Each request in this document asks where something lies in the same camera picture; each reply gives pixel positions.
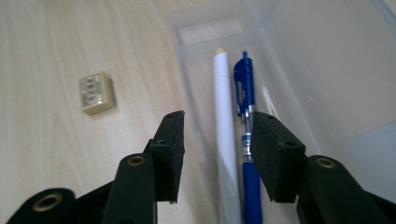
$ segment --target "pen clip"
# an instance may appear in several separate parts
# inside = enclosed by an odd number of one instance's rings
[[[233,80],[236,89],[236,113],[240,117],[249,111],[250,105],[255,105],[252,60],[246,51],[243,52],[243,59],[233,68]]]

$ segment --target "white marker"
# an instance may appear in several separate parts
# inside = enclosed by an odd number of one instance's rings
[[[220,224],[240,224],[236,150],[233,134],[233,103],[228,57],[224,49],[217,49],[213,59],[215,79],[215,105],[219,168],[219,220]]]

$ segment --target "small beige block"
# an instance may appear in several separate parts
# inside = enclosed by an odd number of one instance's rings
[[[81,111],[94,115],[114,107],[114,98],[108,77],[103,72],[79,80]]]

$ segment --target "wooden surface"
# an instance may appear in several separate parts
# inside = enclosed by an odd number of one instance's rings
[[[167,13],[206,0],[0,1],[0,223],[43,189],[79,197],[142,152],[167,113],[186,110],[178,204],[159,223],[213,223]],[[117,106],[79,110],[78,79],[102,70]]]

